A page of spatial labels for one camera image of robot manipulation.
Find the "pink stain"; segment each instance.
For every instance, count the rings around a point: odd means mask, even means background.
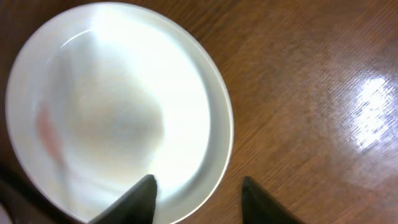
[[[53,159],[63,164],[61,154],[62,142],[51,119],[49,109],[44,103],[42,103],[39,108],[35,126],[44,149],[53,157]]]

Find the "black object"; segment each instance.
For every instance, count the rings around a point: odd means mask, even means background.
[[[40,192],[2,166],[0,181],[14,189],[53,222],[74,223]],[[151,224],[154,219],[156,196],[155,177],[146,175],[89,224]],[[243,180],[242,213],[243,224],[302,224],[250,177]]]
[[[301,224],[277,200],[245,177],[242,187],[243,224]]]
[[[155,177],[146,175],[89,224],[152,224],[156,195]]]

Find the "wooden table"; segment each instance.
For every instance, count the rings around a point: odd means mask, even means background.
[[[5,122],[9,71],[37,28],[88,2],[0,1],[0,163],[25,180]],[[241,223],[245,175],[307,223],[398,223],[397,1],[126,2],[188,30],[232,100],[228,171],[182,223]]]

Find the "white bowl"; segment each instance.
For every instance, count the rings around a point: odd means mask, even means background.
[[[42,104],[65,169],[39,141]],[[146,174],[159,185],[154,223],[178,222],[214,192],[233,142],[228,92],[206,51],[164,16],[122,3],[76,7],[37,30],[14,62],[6,114],[31,181],[81,222]]]

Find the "table surface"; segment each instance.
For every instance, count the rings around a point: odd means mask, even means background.
[[[0,1],[0,164],[26,181],[5,122],[9,71],[37,28],[88,2]],[[182,223],[241,223],[245,175],[307,223],[398,222],[397,1],[126,2],[188,30],[231,97],[228,170]]]

